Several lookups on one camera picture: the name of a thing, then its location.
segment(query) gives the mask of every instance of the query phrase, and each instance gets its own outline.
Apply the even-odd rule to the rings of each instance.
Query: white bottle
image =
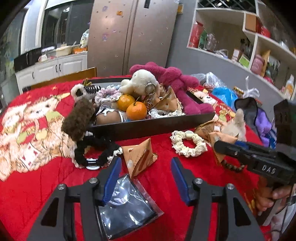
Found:
[[[291,74],[290,78],[287,80],[286,87],[284,90],[284,96],[287,99],[291,99],[294,90],[294,76]]]

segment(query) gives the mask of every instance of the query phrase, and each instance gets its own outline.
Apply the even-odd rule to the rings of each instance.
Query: paper bag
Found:
[[[218,165],[221,165],[221,162],[223,161],[223,159],[224,159],[224,157],[226,155],[217,153],[215,151],[214,144],[218,140],[234,144],[237,141],[237,137],[232,137],[232,136],[229,136],[229,135],[226,135],[226,134],[222,134],[220,132],[212,132],[212,133],[210,133],[210,143],[211,143],[213,151],[214,151],[216,163]]]
[[[209,134],[211,132],[214,132],[215,129],[215,121],[214,120],[210,120],[206,123],[203,123],[201,125],[199,125],[195,130],[194,133],[198,134],[201,138],[210,141],[210,136]]]
[[[170,86],[165,96],[155,105],[154,108],[158,110],[166,110],[169,112],[181,110],[179,100]]]
[[[123,146],[122,151],[131,179],[157,160],[157,154],[152,152],[150,138],[139,145]]]

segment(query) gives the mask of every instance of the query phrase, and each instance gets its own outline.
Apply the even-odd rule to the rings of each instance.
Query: window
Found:
[[[94,0],[76,0],[45,10],[42,27],[42,48],[60,44],[80,43],[82,34],[89,29]]]

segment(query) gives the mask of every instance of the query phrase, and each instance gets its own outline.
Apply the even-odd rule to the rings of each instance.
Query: blue plastic bag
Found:
[[[213,89],[212,94],[222,100],[231,109],[235,110],[234,101],[238,99],[238,96],[233,90],[224,87],[218,87]]]

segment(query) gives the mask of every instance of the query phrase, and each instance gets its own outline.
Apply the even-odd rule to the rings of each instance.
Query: white scrunchie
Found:
[[[151,109],[151,111],[149,111],[149,114],[151,115],[152,119],[185,115],[185,113],[182,113],[182,111],[180,110],[168,112],[165,110],[157,110],[155,108]]]
[[[200,154],[207,151],[207,145],[204,143],[204,139],[193,131],[174,131],[170,137],[172,140],[172,148],[176,150],[179,155],[184,155],[185,157],[199,156]],[[192,140],[196,145],[195,148],[189,148],[183,144],[183,139]]]

